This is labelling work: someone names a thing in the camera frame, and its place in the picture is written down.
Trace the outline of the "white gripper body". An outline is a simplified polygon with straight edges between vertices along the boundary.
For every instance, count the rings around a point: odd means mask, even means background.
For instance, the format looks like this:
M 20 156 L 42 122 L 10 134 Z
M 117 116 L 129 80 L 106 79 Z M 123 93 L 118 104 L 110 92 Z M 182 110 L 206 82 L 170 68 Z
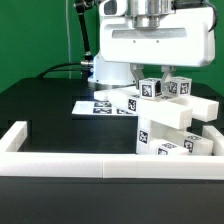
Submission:
M 128 17 L 109 17 L 100 26 L 106 61 L 202 67 L 215 58 L 210 7 L 181 9 L 162 17 L 156 29 L 133 28 Z

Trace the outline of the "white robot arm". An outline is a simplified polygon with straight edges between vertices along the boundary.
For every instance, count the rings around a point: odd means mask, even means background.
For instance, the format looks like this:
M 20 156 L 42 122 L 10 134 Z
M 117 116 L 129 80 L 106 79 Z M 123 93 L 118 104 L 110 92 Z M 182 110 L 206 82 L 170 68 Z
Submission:
M 84 13 L 97 7 L 100 48 L 90 52 Z M 209 0 L 76 0 L 88 82 L 104 88 L 137 85 L 145 65 L 166 75 L 215 58 L 216 7 Z

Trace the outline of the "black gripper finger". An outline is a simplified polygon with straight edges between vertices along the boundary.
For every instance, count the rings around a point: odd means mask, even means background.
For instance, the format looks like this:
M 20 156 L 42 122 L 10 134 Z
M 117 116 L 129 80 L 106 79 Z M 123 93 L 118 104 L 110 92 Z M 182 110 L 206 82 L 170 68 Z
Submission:
M 139 81 L 144 79 L 143 65 L 142 64 L 130 64 L 130 71 L 134 77 L 136 86 L 139 86 Z
M 176 67 L 175 66 L 162 66 L 161 71 L 163 73 L 163 76 L 161 78 L 162 91 L 164 93 L 167 93 L 168 89 L 169 89 L 169 83 L 170 83 L 173 75 L 176 72 Z

